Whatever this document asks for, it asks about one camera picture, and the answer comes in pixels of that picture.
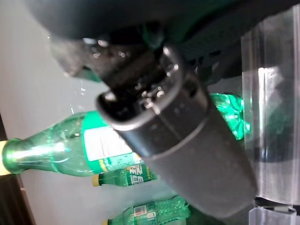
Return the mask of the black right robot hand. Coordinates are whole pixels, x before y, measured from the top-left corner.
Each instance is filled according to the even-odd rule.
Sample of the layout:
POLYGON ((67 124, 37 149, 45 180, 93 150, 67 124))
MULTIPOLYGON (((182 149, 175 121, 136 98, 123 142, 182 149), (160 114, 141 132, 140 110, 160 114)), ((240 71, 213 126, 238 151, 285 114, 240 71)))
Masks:
POLYGON ((56 38, 108 42, 95 62, 109 87, 102 118, 170 187, 200 211, 226 218, 250 204, 250 162, 217 111, 205 81, 189 66, 226 66, 237 41, 295 0, 27 0, 56 38))

